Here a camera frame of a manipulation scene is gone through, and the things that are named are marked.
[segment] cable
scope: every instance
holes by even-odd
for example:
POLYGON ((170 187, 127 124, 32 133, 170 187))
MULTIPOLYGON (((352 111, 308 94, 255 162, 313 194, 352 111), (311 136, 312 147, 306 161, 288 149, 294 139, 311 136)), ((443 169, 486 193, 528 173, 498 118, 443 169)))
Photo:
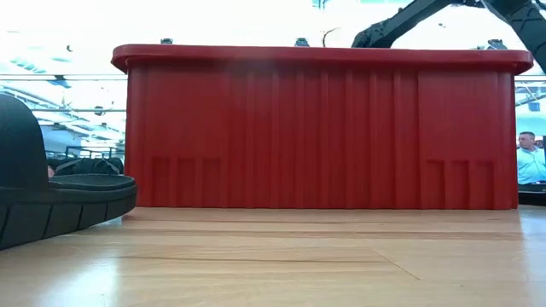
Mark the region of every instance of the cable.
POLYGON ((330 29, 330 30, 326 31, 326 32, 324 33, 324 35, 322 35, 322 46, 323 46, 323 47, 326 47, 326 36, 327 36, 328 34, 330 34, 331 32, 337 30, 337 29, 339 29, 339 28, 338 28, 338 27, 335 27, 334 29, 330 29))

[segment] black rubber object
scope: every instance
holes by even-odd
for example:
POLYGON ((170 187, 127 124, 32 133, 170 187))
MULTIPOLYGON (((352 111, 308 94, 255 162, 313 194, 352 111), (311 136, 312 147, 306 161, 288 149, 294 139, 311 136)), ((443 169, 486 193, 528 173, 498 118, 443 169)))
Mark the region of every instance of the black rubber object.
POLYGON ((546 206, 546 184, 518 186, 520 205, 546 206))
POLYGON ((48 178, 44 140, 26 105, 0 95, 0 250, 86 229, 135 207, 131 177, 48 178))
POLYGON ((486 7, 508 23, 527 50, 546 71, 546 20, 531 0, 486 0, 486 7))
POLYGON ((123 175, 124 166, 120 158, 68 158, 48 159, 48 165, 56 176, 76 174, 123 175))

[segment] black sandal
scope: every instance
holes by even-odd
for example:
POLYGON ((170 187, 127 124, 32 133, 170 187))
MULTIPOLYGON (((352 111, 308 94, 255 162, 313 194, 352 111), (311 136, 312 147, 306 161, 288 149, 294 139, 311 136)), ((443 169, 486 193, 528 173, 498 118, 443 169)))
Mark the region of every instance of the black sandal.
POLYGON ((0 250, 120 217, 136 201, 131 177, 48 178, 37 119, 23 102, 0 95, 0 250))

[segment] person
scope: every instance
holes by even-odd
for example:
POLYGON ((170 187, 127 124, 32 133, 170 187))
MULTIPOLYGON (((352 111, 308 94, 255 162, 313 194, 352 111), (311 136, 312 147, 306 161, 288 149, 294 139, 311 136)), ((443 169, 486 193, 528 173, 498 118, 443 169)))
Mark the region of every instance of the person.
POLYGON ((546 159, 544 149, 535 145, 535 134, 521 132, 518 139, 518 184, 532 184, 546 181, 546 159))
POLYGON ((53 167, 51 165, 48 165, 48 177, 51 178, 55 175, 55 170, 53 170, 53 167))

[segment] wood grain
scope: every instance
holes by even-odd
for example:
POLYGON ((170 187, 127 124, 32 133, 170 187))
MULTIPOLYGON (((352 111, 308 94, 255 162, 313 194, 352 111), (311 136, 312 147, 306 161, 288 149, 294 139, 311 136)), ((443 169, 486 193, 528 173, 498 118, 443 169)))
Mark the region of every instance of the wood grain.
POLYGON ((545 306, 546 210, 137 208, 0 252, 0 306, 545 306))

